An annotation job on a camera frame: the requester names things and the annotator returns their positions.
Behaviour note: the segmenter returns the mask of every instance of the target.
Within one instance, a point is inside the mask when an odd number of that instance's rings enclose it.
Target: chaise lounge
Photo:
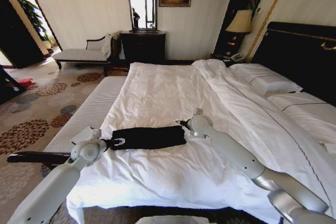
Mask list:
[[[88,39],[86,49],[66,49],[53,55],[58,68],[61,62],[94,63],[104,65],[104,75],[107,76],[107,66],[121,50],[120,33],[107,34],[100,39]]]

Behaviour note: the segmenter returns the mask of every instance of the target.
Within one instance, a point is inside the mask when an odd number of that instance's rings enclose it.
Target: red object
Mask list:
[[[17,80],[17,82],[22,86],[22,87],[28,87],[30,85],[32,85],[32,78],[26,78],[26,79],[20,79],[20,80]]]

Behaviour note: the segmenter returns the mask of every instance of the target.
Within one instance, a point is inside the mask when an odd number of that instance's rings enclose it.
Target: white towel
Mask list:
[[[102,54],[108,59],[111,55],[111,39],[112,35],[106,34],[104,39],[104,44],[101,48]]]

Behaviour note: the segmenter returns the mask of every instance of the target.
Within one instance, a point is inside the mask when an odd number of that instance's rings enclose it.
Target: floral carpet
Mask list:
[[[19,203],[49,172],[40,164],[7,163],[7,156],[19,151],[43,151],[104,78],[101,66],[63,63],[59,70],[52,58],[6,71],[15,79],[33,78],[34,84],[0,105],[1,224],[7,223]]]
[[[50,172],[41,164],[7,163],[7,156],[19,151],[43,151],[87,96],[103,79],[102,67],[62,63],[52,58],[25,69],[7,69],[15,79],[33,78],[34,84],[21,95],[0,105],[0,224],[7,223],[20,202]],[[127,73],[110,72],[111,76]],[[243,211],[172,207],[117,207],[84,209],[86,223],[134,224],[141,217],[187,215],[206,217],[225,224],[263,223]],[[63,203],[50,224],[73,224]]]

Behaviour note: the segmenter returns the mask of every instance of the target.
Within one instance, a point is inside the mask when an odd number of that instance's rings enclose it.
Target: telephone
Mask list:
[[[224,56],[224,61],[234,61],[234,62],[241,62],[245,59],[245,55],[243,55],[241,52],[232,55],[231,57],[229,56]]]

